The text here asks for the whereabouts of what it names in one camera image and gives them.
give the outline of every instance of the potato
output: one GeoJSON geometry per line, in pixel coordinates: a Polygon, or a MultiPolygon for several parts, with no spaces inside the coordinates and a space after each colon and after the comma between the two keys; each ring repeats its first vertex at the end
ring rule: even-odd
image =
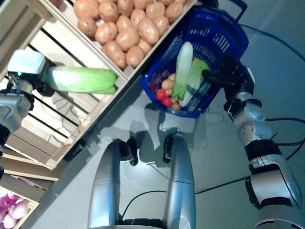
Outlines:
{"type": "Polygon", "coordinates": [[[144,56],[145,53],[140,47],[131,47],[126,54],[127,65],[131,66],[132,68],[136,68],[139,63],[144,59],[144,56]]]}
{"type": "Polygon", "coordinates": [[[145,18],[145,12],[144,10],[141,9],[134,9],[132,11],[132,14],[130,16],[130,20],[132,22],[132,24],[137,28],[139,22],[145,18]]]}
{"type": "Polygon", "coordinates": [[[85,33],[89,38],[94,38],[95,32],[97,30],[97,25],[95,20],[93,20],[92,18],[80,18],[77,22],[77,27],[80,28],[80,30],[85,33]]]}
{"type": "Polygon", "coordinates": [[[114,2],[111,1],[102,1],[99,6],[99,12],[101,18],[105,22],[109,22],[109,21],[116,22],[119,18],[118,7],[114,2]]]}
{"type": "Polygon", "coordinates": [[[140,38],[138,46],[144,51],[145,55],[152,49],[152,46],[146,41],[144,41],[142,38],[140,38]]]}
{"type": "Polygon", "coordinates": [[[141,10],[146,9],[150,3],[153,3],[153,0],[133,0],[134,7],[141,10]]]}
{"type": "Polygon", "coordinates": [[[118,45],[126,52],[131,47],[137,45],[140,42],[140,36],[135,27],[128,27],[120,32],[116,37],[118,45]]]}
{"type": "Polygon", "coordinates": [[[121,69],[126,68],[125,53],[119,47],[118,43],[115,41],[107,42],[102,51],[105,51],[106,55],[121,69]]]}
{"type": "Polygon", "coordinates": [[[153,21],[158,27],[160,37],[163,36],[163,34],[165,34],[165,32],[167,31],[168,26],[170,24],[170,22],[168,21],[168,18],[165,16],[160,16],[160,17],[153,19],[153,21]]]}
{"type": "Polygon", "coordinates": [[[186,0],[175,0],[176,2],[180,2],[182,3],[182,5],[185,5],[186,4],[186,0]]]}
{"type": "Polygon", "coordinates": [[[160,1],[157,1],[155,3],[149,4],[146,7],[145,12],[148,18],[155,19],[165,14],[165,6],[160,1]]]}
{"type": "Polygon", "coordinates": [[[74,5],[74,12],[78,18],[91,17],[99,19],[99,4],[96,0],[77,0],[74,5]]]}
{"type": "Polygon", "coordinates": [[[180,110],[180,109],[181,109],[181,106],[180,106],[179,103],[174,103],[174,104],[172,104],[171,108],[172,108],[172,109],[175,109],[175,110],[180,110]]]}
{"type": "Polygon", "coordinates": [[[176,74],[175,74],[175,73],[172,73],[172,74],[170,74],[170,76],[169,76],[168,78],[169,78],[170,80],[175,81],[176,74]]]}
{"type": "Polygon", "coordinates": [[[172,94],[172,92],[173,92],[172,89],[165,90],[165,93],[167,96],[170,96],[172,94]]]}
{"type": "Polygon", "coordinates": [[[181,2],[171,3],[165,11],[165,16],[168,17],[170,23],[173,23],[183,12],[183,5],[181,2]]]}
{"type": "Polygon", "coordinates": [[[133,10],[132,0],[118,0],[118,9],[121,15],[130,17],[133,10]]]}
{"type": "Polygon", "coordinates": [[[171,102],[172,102],[172,104],[175,104],[175,103],[177,103],[179,101],[179,99],[178,98],[171,98],[171,102]]]}
{"type": "Polygon", "coordinates": [[[170,89],[173,88],[173,81],[172,81],[172,80],[169,80],[169,79],[164,80],[164,81],[162,82],[161,87],[162,87],[162,89],[164,89],[164,90],[170,90],[170,89]]]}
{"type": "Polygon", "coordinates": [[[95,33],[95,39],[100,44],[105,44],[108,41],[113,41],[118,34],[118,28],[115,23],[110,21],[100,25],[95,33]]]}
{"type": "Polygon", "coordinates": [[[160,38],[159,30],[152,19],[147,17],[143,18],[138,24],[138,31],[140,37],[147,43],[156,44],[160,38]]]}
{"type": "Polygon", "coordinates": [[[160,0],[160,2],[163,3],[164,6],[168,6],[169,4],[171,4],[174,0],[160,0]]]}
{"type": "Polygon", "coordinates": [[[103,1],[112,1],[114,3],[117,2],[117,0],[96,0],[99,4],[101,4],[103,1]]]}
{"type": "Polygon", "coordinates": [[[116,26],[118,27],[119,32],[127,29],[128,27],[134,27],[132,22],[128,17],[121,15],[119,19],[116,21],[116,26]]]}

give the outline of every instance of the basket handle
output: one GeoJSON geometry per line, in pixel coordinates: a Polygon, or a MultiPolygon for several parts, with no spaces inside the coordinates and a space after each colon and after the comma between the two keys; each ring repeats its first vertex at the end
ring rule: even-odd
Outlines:
{"type": "MultiPolygon", "coordinates": [[[[212,7],[212,8],[218,8],[218,0],[199,0],[201,4],[203,4],[205,7],[212,7]]],[[[239,21],[239,19],[243,16],[244,12],[247,9],[247,4],[244,3],[242,0],[229,0],[235,3],[237,6],[239,6],[242,11],[239,13],[237,18],[235,19],[236,21],[239,21]]]]}
{"type": "Polygon", "coordinates": [[[246,11],[248,6],[242,0],[230,0],[230,1],[234,2],[236,5],[238,5],[242,9],[242,11],[239,13],[237,18],[235,19],[236,21],[239,21],[239,19],[242,17],[242,15],[244,14],[244,12],[246,11]]]}

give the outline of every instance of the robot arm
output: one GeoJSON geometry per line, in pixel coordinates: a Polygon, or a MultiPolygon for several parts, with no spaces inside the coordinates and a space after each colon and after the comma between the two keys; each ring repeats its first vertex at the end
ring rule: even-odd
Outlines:
{"type": "Polygon", "coordinates": [[[254,79],[240,62],[222,66],[217,73],[203,72],[209,83],[223,87],[227,99],[224,109],[238,129],[252,173],[245,182],[251,203],[259,209],[257,229],[305,229],[305,218],[298,210],[303,201],[301,189],[270,139],[261,102],[252,97],[254,79]]]}
{"type": "MultiPolygon", "coordinates": [[[[31,95],[37,89],[45,96],[54,91],[43,83],[43,77],[51,66],[41,53],[16,50],[8,65],[9,83],[0,91],[0,156],[9,136],[21,127],[21,122],[34,107],[31,95]]],[[[0,165],[0,179],[3,175],[0,165]]]]}

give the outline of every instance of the green vegetable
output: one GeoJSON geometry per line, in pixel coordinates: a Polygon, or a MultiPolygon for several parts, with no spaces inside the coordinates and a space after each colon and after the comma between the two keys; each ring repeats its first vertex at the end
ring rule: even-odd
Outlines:
{"type": "Polygon", "coordinates": [[[190,76],[187,81],[187,89],[184,99],[179,100],[181,106],[186,106],[194,96],[201,83],[203,82],[202,71],[210,70],[208,64],[202,60],[197,60],[192,64],[190,76]]]}
{"type": "Polygon", "coordinates": [[[173,92],[171,94],[172,98],[184,99],[192,61],[193,46],[190,42],[185,42],[177,57],[176,78],[173,85],[173,92]]]}
{"type": "Polygon", "coordinates": [[[44,82],[57,91],[114,94],[116,75],[99,68],[58,66],[49,69],[44,82]]]}

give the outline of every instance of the wooden slat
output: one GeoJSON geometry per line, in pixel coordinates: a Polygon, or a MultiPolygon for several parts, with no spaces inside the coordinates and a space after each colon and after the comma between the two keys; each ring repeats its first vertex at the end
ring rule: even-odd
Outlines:
{"type": "Polygon", "coordinates": [[[34,109],[30,111],[30,114],[34,115],[35,117],[38,117],[40,120],[57,129],[67,137],[69,137],[71,133],[77,128],[77,126],[72,123],[63,123],[62,117],[60,117],[50,108],[42,106],[42,104],[37,100],[34,101],[34,109]]]}
{"type": "MultiPolygon", "coordinates": [[[[75,59],[68,55],[60,46],[55,44],[52,39],[50,39],[42,31],[39,31],[30,43],[54,63],[60,63],[66,66],[81,66],[75,59]]],[[[68,95],[88,112],[90,112],[97,104],[97,102],[88,94],[69,92],[68,95]]]]}
{"type": "Polygon", "coordinates": [[[40,20],[41,18],[36,13],[30,8],[26,8],[22,17],[10,29],[8,36],[0,45],[0,71],[6,68],[13,51],[20,47],[40,20]]]}
{"type": "Polygon", "coordinates": [[[9,137],[6,145],[8,148],[11,148],[16,152],[43,164],[46,164],[50,158],[50,155],[46,152],[36,148],[28,142],[16,137],[15,135],[9,137]]]}
{"type": "Polygon", "coordinates": [[[33,161],[33,160],[23,156],[22,154],[19,154],[16,151],[14,151],[12,149],[9,149],[9,148],[7,148],[7,149],[4,148],[3,149],[2,157],[8,158],[8,159],[11,159],[11,160],[16,160],[16,161],[21,161],[21,162],[33,164],[33,165],[39,165],[38,162],[33,161]]]}
{"type": "Polygon", "coordinates": [[[23,177],[56,181],[59,179],[67,163],[61,161],[54,170],[49,170],[43,166],[32,165],[7,158],[0,158],[4,173],[23,177]]]}
{"type": "Polygon", "coordinates": [[[26,139],[26,141],[28,141],[30,144],[43,149],[51,155],[58,149],[58,147],[50,144],[45,140],[42,140],[39,136],[33,134],[31,131],[25,129],[24,127],[19,128],[15,133],[13,133],[13,135],[26,139]]]}
{"type": "Polygon", "coordinates": [[[23,0],[23,2],[27,4],[41,18],[47,20],[52,16],[38,0],[23,0]]]}
{"type": "Polygon", "coordinates": [[[31,178],[31,177],[21,177],[21,176],[15,176],[15,175],[11,175],[11,176],[14,178],[25,180],[26,182],[29,182],[32,185],[34,185],[38,188],[42,188],[44,190],[48,190],[53,184],[53,181],[51,181],[51,180],[42,180],[42,179],[36,179],[36,178],[31,178]]]}
{"type": "MultiPolygon", "coordinates": [[[[118,90],[113,96],[106,96],[102,101],[98,103],[98,105],[94,108],[94,110],[88,114],[88,117],[82,122],[82,124],[79,126],[78,131],[80,134],[70,137],[67,142],[74,142],[78,141],[81,136],[85,133],[85,131],[97,120],[97,118],[104,112],[104,110],[107,108],[107,106],[110,105],[110,103],[113,101],[113,99],[121,92],[121,90],[127,85],[127,80],[124,78],[120,78],[118,83],[118,90]]],[[[47,165],[54,166],[58,161],[60,161],[65,154],[73,147],[73,145],[67,144],[65,148],[59,148],[55,154],[51,157],[51,159],[47,162],[47,165]]]]}
{"type": "Polygon", "coordinates": [[[58,93],[54,93],[52,97],[42,96],[37,91],[33,91],[32,94],[78,125],[87,116],[86,113],[58,95],[58,93]]]}
{"type": "Polygon", "coordinates": [[[73,12],[73,7],[68,3],[64,2],[60,5],[60,8],[56,8],[48,0],[40,0],[40,2],[48,9],[48,11],[58,19],[63,25],[73,33],[84,45],[86,45],[94,55],[96,55],[105,65],[112,69],[117,76],[124,77],[120,68],[116,65],[112,65],[108,61],[108,57],[101,52],[101,45],[97,47],[94,45],[88,37],[86,37],[78,28],[77,28],[77,18],[73,12]]]}
{"type": "Polygon", "coordinates": [[[10,31],[14,23],[16,23],[19,17],[22,15],[27,5],[22,1],[7,0],[4,1],[0,7],[0,42],[4,36],[10,31]]]}
{"type": "Polygon", "coordinates": [[[0,179],[0,187],[37,204],[39,204],[42,196],[44,195],[44,191],[42,189],[23,183],[8,174],[3,174],[2,178],[0,179]]]}
{"type": "Polygon", "coordinates": [[[52,129],[48,128],[46,125],[38,122],[30,116],[26,116],[23,119],[22,126],[30,132],[38,135],[45,141],[55,145],[56,147],[60,147],[61,144],[66,141],[65,137],[54,132],[52,129]]]}
{"type": "MultiPolygon", "coordinates": [[[[77,39],[62,23],[55,18],[52,22],[47,21],[43,28],[48,31],[58,42],[60,42],[66,49],[80,59],[87,67],[90,68],[105,68],[108,67],[92,53],[87,46],[85,46],[79,39],[77,39]]],[[[103,94],[93,94],[99,100],[104,97],[103,94]]]]}

